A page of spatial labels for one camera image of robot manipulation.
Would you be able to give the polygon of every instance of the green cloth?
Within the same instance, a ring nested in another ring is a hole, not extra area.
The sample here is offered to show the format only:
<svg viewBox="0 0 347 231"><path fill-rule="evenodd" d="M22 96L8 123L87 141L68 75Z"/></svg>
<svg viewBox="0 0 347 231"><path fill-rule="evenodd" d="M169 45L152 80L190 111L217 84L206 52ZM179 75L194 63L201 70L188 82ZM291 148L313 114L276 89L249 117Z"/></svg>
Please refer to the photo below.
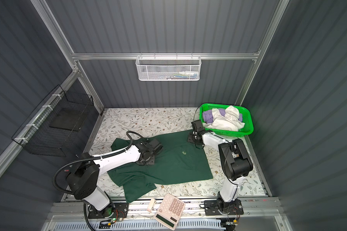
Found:
<svg viewBox="0 0 347 231"><path fill-rule="evenodd" d="M128 163L108 171L112 181L124 187L128 203L156 189L154 183L179 184L213 178L204 150L187 142L189 132L191 130L149 138L156 138L163 146L163 150L155 156L154 165ZM121 149L129 143L117 138L111 148Z"/></svg>

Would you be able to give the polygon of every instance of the black wire basket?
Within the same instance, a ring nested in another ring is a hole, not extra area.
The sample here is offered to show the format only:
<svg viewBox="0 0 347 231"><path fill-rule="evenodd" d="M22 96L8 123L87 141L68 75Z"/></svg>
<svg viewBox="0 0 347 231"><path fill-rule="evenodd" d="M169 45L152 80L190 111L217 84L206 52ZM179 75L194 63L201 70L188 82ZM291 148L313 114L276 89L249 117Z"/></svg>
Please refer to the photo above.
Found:
<svg viewBox="0 0 347 231"><path fill-rule="evenodd" d="M93 108L91 95L62 91L31 124L23 123L12 140L30 154L68 156L73 142Z"/></svg>

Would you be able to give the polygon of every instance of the item in basket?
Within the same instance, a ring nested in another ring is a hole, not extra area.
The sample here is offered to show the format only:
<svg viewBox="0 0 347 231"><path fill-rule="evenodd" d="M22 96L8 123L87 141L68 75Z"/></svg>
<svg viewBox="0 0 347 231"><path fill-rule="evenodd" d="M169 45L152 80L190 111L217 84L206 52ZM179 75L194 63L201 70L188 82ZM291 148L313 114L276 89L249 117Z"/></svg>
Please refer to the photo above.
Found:
<svg viewBox="0 0 347 231"><path fill-rule="evenodd" d="M239 121L239 110L233 106L229 106L225 109L225 115L223 116L219 109L212 110L213 122L204 123L203 126L209 129L225 130L237 132L242 129L245 123Z"/></svg>
<svg viewBox="0 0 347 231"><path fill-rule="evenodd" d="M205 112L203 112L202 116L203 116L203 120L204 122L206 123L213 123L213 113L212 111L214 110L214 113L220 113L222 116L225 116L225 109L222 109L222 108L214 108L214 109L211 109L211 110L207 110Z"/></svg>
<svg viewBox="0 0 347 231"><path fill-rule="evenodd" d="M225 116L225 114L226 114L225 109L222 109L222 108L213 108L211 110L204 111L202 113L202 117L203 117L204 122L213 123L213 114L212 114L213 110L218 110L222 116ZM238 120L239 120L239 122L243 122L243 115L241 113L239 113Z"/></svg>

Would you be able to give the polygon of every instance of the black mounting plate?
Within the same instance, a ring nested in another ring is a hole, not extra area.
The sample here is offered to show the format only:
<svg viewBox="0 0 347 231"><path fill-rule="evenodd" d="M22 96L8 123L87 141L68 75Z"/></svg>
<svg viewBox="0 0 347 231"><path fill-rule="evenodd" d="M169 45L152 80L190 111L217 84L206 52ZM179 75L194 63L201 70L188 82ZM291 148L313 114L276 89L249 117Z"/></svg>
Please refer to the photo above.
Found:
<svg viewBox="0 0 347 231"><path fill-rule="evenodd" d="M116 218L117 217L117 213L116 213L116 209L118 211L121 211L121 212L118 212L118 218L121 218L122 215L124 218L127 217L127 212L128 212L128 203L114 203L114 208L111 208L113 210L113 215L110 217L110 218ZM105 210L103 209L102 211L98 211L95 209L94 206L90 206L89 207L89 214L88 214L88 218L89 219L103 219L103 218L107 218L105 217L106 216L106 213L105 213Z"/></svg>
<svg viewBox="0 0 347 231"><path fill-rule="evenodd" d="M204 201L204 207L205 207L206 216L243 215L244 214L242 203L238 199L235 199L235 201L230 203L228 207L225 207L224 212L222 213L217 208L216 200Z"/></svg>

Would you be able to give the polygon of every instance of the vent grille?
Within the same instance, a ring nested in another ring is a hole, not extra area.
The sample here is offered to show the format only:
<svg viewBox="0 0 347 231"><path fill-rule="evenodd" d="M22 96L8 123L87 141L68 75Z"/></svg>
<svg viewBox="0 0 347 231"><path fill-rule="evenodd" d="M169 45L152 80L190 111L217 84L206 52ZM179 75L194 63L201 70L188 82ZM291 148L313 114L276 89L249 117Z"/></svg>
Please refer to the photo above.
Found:
<svg viewBox="0 0 347 231"><path fill-rule="evenodd" d="M95 230L143 230L143 229L167 229L161 223L156 220L132 220L132 221L120 221L113 224L110 228L99 229L100 221L90 221L91 226ZM208 218L194 218L194 219L181 219L176 229L181 228L209 228L209 229L225 229L221 227L221 221L217 219ZM89 231L86 222L75 221L75 222L57 222L54 231Z"/></svg>

